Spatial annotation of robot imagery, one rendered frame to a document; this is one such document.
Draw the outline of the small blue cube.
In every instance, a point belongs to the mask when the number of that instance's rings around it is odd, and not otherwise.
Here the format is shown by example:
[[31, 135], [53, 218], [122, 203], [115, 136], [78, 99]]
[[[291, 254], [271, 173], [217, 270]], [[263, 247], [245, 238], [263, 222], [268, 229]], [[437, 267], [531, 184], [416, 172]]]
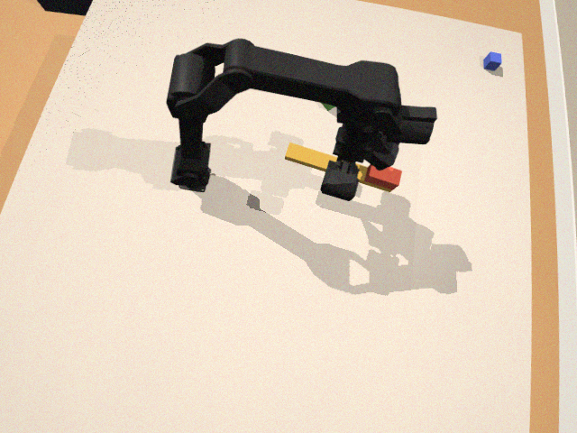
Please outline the small blue cube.
[[490, 51], [489, 55], [487, 55], [483, 60], [484, 68], [492, 71], [495, 71], [501, 63], [501, 53], [497, 52]]

